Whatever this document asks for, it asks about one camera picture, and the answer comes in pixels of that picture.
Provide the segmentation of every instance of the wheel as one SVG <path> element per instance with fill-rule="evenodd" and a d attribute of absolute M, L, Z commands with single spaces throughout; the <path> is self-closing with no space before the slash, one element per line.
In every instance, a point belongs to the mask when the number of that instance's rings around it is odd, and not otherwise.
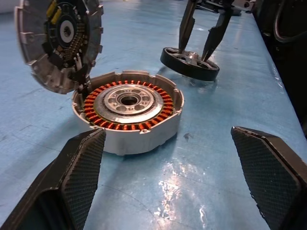
<path fill-rule="evenodd" d="M 214 81 L 220 71 L 213 62 L 202 61 L 197 53 L 184 51 L 181 54 L 177 48 L 164 48 L 160 60 L 170 69 L 202 81 Z"/>

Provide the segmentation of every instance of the cable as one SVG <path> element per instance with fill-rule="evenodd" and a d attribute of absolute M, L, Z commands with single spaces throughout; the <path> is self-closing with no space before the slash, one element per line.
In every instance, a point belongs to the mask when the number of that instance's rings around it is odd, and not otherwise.
<path fill-rule="evenodd" d="M 275 17 L 275 20 L 274 20 L 274 29 L 273 29 L 274 30 L 274 36 L 275 36 L 276 40 L 279 41 L 279 42 L 282 42 L 282 43 L 294 42 L 297 39 L 300 39 L 300 38 L 307 36 L 307 31 L 304 31 L 304 32 L 302 32 L 298 35 L 293 36 L 293 37 L 282 37 L 282 36 L 280 36 L 279 30 L 278 30 L 278 22 L 279 22 L 280 15 L 283 11 L 283 6 L 284 6 L 285 2 L 286 2 L 286 0 L 282 0 L 280 6 L 278 8 L 278 11 L 277 11 L 277 14 L 276 14 L 276 17 Z"/>

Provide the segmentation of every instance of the bolt hole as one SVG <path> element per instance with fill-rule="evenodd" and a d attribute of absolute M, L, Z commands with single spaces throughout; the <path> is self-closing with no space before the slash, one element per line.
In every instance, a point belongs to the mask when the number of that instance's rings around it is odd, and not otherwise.
<path fill-rule="evenodd" d="M 125 111 L 127 110 L 127 108 L 124 107 L 124 106 L 117 107 L 116 109 L 117 109 L 118 111 L 122 111 L 122 112 L 125 112 Z"/>
<path fill-rule="evenodd" d="M 149 100 L 150 100 L 150 98 L 149 98 L 149 97 L 147 97 L 147 96 L 142 97 L 142 99 L 143 99 L 143 101 L 149 101 Z"/>
<path fill-rule="evenodd" d="M 123 90 L 118 90 L 118 91 L 116 91 L 116 94 L 121 94 L 123 92 L 124 92 Z"/>
<path fill-rule="evenodd" d="M 125 96 L 120 100 L 120 102 L 124 105 L 134 105 L 138 102 L 138 99 L 134 96 Z"/>
<path fill-rule="evenodd" d="M 108 100 L 108 102 L 109 102 L 109 103 L 115 103 L 116 100 L 115 100 L 115 98 L 110 98 L 110 99 Z"/>
<path fill-rule="evenodd" d="M 132 90 L 132 92 L 139 93 L 141 91 L 139 91 L 139 90 Z"/>
<path fill-rule="evenodd" d="M 136 105 L 135 107 L 134 107 L 134 109 L 135 110 L 141 110 L 141 109 L 143 109 L 143 108 L 145 108 L 143 105 L 140 105 L 140 104 L 138 104 L 138 105 Z"/>
<path fill-rule="evenodd" d="M 197 65 L 199 65 L 200 67 L 204 68 L 204 69 L 209 69 L 209 67 L 206 64 L 197 62 Z"/>
<path fill-rule="evenodd" d="M 187 60 L 185 57 L 177 57 L 177 58 L 180 59 L 180 60 L 184 60 L 184 61 Z"/>

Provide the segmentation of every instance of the metal hub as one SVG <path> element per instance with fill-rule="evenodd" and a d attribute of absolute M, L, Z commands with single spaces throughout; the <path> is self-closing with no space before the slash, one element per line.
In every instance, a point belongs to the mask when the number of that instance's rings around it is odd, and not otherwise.
<path fill-rule="evenodd" d="M 100 93 L 94 101 L 96 112 L 107 120 L 129 124 L 155 117 L 163 107 L 155 90 L 143 85 L 118 85 Z"/>
<path fill-rule="evenodd" d="M 180 61 L 186 62 L 196 67 L 217 70 L 216 65 L 212 65 L 211 62 L 202 61 L 198 53 L 192 51 L 183 51 L 181 54 L 178 52 L 178 49 L 175 48 L 166 48 L 166 52 L 169 55 L 179 59 Z"/>

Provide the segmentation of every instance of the aluminum motor casing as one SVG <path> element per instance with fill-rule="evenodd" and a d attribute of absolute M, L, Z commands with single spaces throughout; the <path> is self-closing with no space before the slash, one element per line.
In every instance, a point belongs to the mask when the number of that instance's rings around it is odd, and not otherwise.
<path fill-rule="evenodd" d="M 164 144 L 168 139 L 174 136 L 179 127 L 182 108 L 184 105 L 184 97 L 176 84 L 171 80 L 160 76 L 150 76 L 148 72 L 126 70 L 116 74 L 111 72 L 91 79 L 92 89 L 96 89 L 101 85 L 121 80 L 146 81 L 161 87 L 173 99 L 174 112 L 164 121 L 153 126 L 149 130 L 113 130 L 105 128 L 106 142 L 104 151 L 115 153 L 117 155 L 139 154 L 153 150 L 154 148 Z M 76 119 L 80 125 L 81 131 L 97 128 L 92 126 L 85 118 L 82 112 L 83 100 L 77 91 L 72 96 L 72 109 L 76 115 Z"/>

